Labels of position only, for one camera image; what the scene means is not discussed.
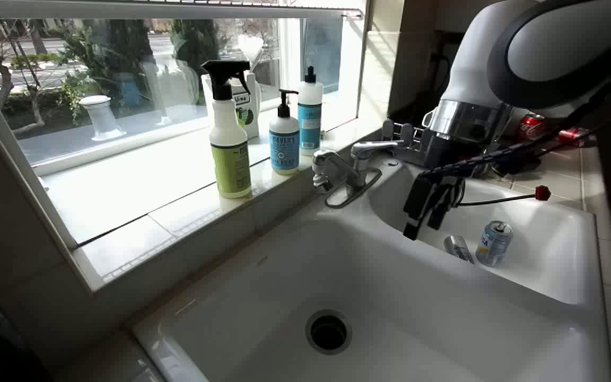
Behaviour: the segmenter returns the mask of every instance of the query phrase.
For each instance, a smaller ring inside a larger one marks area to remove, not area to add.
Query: blue label
[[[320,121],[322,118],[322,104],[299,104],[299,127],[301,128],[301,148],[320,148]]]
[[[291,170],[299,166],[299,132],[270,132],[270,162],[276,170]]]

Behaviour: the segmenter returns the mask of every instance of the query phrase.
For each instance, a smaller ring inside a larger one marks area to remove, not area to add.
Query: green label
[[[222,193],[239,193],[251,186],[248,143],[211,145],[216,165],[216,183]]]

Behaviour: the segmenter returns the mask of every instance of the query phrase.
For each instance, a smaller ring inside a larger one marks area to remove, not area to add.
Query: white bottle
[[[290,115],[286,95],[298,92],[280,89],[280,93],[277,118],[270,121],[270,164],[276,173],[288,175],[299,167],[299,121]]]
[[[322,119],[322,83],[316,81],[315,68],[299,84],[299,126],[301,126],[301,154],[312,157],[320,149]]]
[[[247,132],[237,122],[237,107],[228,79],[240,78],[248,61],[209,60],[202,65],[211,76],[214,125],[209,134],[214,158],[216,185],[226,198],[240,198],[251,191]]]

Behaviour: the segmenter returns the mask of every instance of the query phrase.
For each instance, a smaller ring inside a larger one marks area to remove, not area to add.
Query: blue can
[[[494,220],[485,225],[485,232],[475,251],[475,257],[487,266],[496,266],[509,249],[513,238],[513,229],[506,222]]]

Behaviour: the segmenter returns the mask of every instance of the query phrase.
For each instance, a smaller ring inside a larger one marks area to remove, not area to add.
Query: label
[[[301,148],[314,150],[320,148],[320,121],[322,104],[299,104],[299,126],[301,127]]]
[[[235,99],[235,104],[237,104],[235,109],[237,123],[242,127],[251,124],[254,121],[254,112],[251,110],[251,104],[249,103],[251,101],[249,93],[236,93],[233,94],[233,98]]]
[[[222,193],[239,193],[251,186],[248,142],[234,146],[211,144],[216,184]]]
[[[299,132],[270,132],[270,162],[276,170],[292,170],[299,166]]]

